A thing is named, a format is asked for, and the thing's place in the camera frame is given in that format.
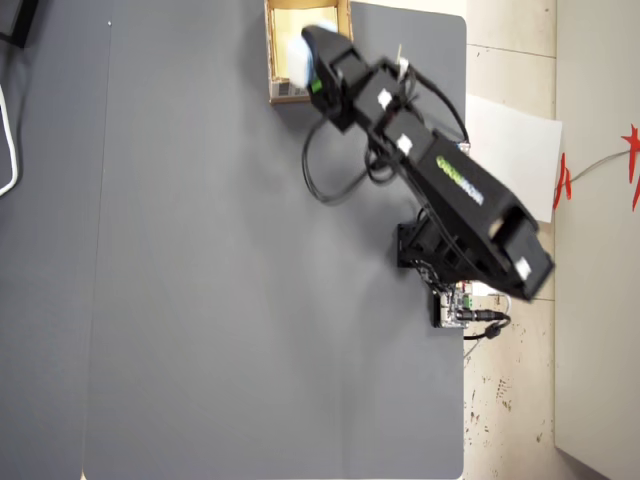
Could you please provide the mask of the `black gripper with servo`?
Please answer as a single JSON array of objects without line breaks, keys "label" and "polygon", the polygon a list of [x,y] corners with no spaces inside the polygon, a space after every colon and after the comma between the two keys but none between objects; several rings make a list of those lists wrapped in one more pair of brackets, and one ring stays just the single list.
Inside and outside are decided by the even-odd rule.
[{"label": "black gripper with servo", "polygon": [[312,105],[339,131],[359,127],[375,150],[424,150],[430,130],[412,100],[417,74],[406,61],[367,63],[352,40],[320,25],[302,29],[310,54]]}]

